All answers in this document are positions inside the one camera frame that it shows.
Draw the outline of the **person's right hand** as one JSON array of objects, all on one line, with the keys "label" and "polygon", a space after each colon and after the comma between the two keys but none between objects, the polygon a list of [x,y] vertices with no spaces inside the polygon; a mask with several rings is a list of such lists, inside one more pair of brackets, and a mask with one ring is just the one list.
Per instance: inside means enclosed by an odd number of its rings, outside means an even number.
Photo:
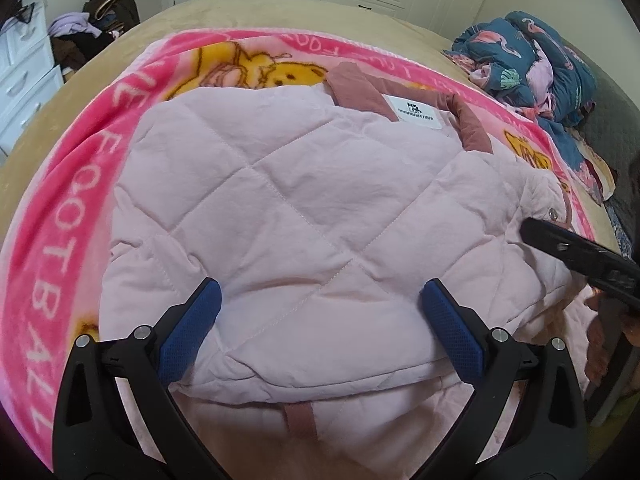
[{"label": "person's right hand", "polygon": [[[628,314],[622,314],[620,316],[620,324],[622,324],[622,332],[629,343],[639,348],[639,319],[633,318]],[[598,316],[591,321],[587,330],[587,337],[588,349],[585,373],[590,382],[598,386],[608,370],[608,361],[610,360],[608,352],[604,348],[605,334]]]}]

